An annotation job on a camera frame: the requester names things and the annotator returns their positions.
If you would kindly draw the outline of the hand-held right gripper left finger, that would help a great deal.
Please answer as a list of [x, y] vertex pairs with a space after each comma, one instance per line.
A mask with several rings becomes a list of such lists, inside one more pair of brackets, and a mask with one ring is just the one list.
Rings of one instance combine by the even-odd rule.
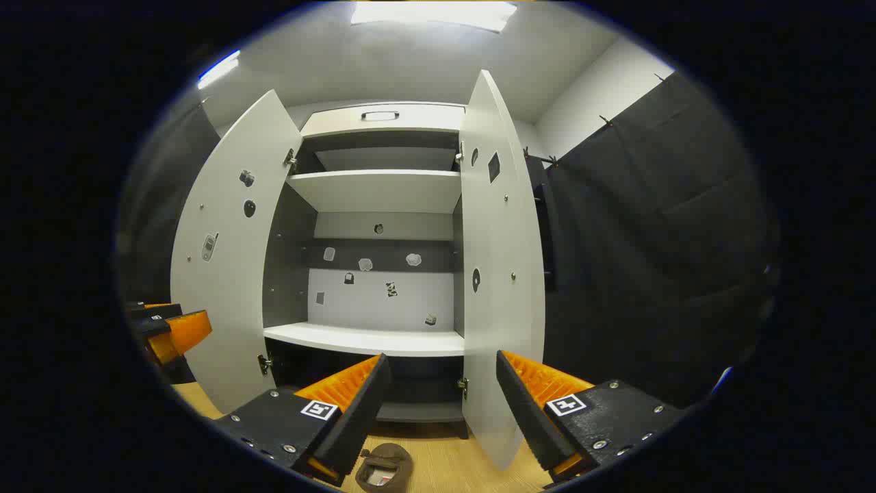
[[216, 427], [281, 468], [341, 486], [390, 386], [390, 361], [381, 353], [302, 389], [266, 390], [216, 419]]

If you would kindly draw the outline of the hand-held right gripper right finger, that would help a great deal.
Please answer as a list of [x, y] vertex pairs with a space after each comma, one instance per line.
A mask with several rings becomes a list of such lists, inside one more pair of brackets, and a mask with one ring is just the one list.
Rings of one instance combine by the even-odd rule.
[[510, 351], [495, 353], [495, 378], [554, 485], [613, 467], [685, 416], [625, 381], [589, 383]]

